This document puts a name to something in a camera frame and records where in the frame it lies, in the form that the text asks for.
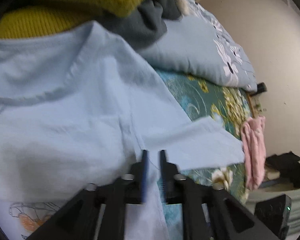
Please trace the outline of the light blue printed t-shirt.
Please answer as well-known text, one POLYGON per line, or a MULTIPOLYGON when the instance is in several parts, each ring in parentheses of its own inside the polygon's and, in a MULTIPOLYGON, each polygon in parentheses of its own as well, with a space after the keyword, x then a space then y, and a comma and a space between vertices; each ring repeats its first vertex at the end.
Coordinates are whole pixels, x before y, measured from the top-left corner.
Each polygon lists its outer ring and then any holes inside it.
POLYGON ((98 23, 0 40, 0 227, 26 239, 89 183, 106 185, 149 151, 146 204, 125 239, 168 239, 158 152, 181 170, 243 161, 212 118, 192 121, 157 72, 98 23))

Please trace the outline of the dark clothes pile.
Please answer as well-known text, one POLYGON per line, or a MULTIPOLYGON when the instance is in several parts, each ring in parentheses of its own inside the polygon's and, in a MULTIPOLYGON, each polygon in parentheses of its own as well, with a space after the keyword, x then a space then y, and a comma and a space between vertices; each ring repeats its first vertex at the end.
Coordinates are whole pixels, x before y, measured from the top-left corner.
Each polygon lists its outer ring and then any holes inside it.
POLYGON ((293 152, 274 154, 266 158, 266 165, 279 171, 280 177, 289 179, 297 189, 300 188, 300 157, 293 152))

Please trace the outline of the pink cloth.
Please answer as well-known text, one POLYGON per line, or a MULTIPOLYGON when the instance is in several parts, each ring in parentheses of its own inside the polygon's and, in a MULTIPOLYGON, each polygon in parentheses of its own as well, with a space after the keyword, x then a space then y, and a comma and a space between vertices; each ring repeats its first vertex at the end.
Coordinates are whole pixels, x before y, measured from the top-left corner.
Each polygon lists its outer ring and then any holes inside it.
POLYGON ((258 189, 264 179, 266 161, 265 123, 266 118, 264 116, 249 117, 241 126, 246 171, 245 187, 250 191, 258 189))

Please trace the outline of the teal floral bed blanket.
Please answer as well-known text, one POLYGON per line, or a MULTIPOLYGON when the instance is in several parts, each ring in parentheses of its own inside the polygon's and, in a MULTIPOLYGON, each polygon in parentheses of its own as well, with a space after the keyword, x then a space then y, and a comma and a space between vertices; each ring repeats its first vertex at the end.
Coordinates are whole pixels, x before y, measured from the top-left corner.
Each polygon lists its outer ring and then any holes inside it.
MULTIPOLYGON (((193 75, 159 69, 156 72, 192 121, 210 116, 236 139, 241 138, 240 127, 251 116, 245 91, 217 86, 193 75)), ((226 190, 242 204, 246 203, 249 196, 249 190, 245 187, 243 161, 182 170, 181 173, 205 186, 223 182, 226 190)))

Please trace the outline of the grey blue floral quilt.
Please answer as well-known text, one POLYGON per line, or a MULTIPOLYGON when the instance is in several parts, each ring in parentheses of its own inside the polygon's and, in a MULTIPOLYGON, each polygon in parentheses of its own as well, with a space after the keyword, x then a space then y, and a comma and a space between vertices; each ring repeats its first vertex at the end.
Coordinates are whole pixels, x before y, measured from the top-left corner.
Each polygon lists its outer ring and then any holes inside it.
POLYGON ((195 0, 186 1, 190 15, 178 21, 166 20, 167 33, 138 53, 154 68, 255 92, 255 72, 243 48, 213 14, 195 0))

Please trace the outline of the dark grey garment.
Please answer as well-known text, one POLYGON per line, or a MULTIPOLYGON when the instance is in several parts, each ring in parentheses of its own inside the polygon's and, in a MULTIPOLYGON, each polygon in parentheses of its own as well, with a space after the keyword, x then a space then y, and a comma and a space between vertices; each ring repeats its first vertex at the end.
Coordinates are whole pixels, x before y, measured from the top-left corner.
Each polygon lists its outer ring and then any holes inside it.
POLYGON ((127 17, 119 18, 105 12, 96 20, 112 33, 122 36, 129 45, 139 50, 161 38, 167 27, 164 20, 178 20, 181 12, 175 0, 144 0, 127 17))

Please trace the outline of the mustard yellow knit sweater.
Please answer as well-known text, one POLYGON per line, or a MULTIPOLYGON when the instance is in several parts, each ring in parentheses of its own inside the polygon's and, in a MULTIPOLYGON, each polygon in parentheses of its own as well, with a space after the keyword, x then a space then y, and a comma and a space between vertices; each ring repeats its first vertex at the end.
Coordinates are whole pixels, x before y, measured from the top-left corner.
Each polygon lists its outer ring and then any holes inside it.
POLYGON ((0 0, 0 38, 46 36, 96 18, 128 18, 144 0, 0 0))

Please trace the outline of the black box on wall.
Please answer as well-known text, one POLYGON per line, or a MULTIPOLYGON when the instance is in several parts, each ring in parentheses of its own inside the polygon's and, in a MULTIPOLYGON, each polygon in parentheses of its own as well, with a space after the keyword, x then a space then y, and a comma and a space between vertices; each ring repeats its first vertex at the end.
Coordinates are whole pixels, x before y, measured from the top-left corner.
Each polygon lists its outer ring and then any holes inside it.
POLYGON ((266 84, 264 82, 257 84, 257 94, 261 94, 267 91, 266 84))

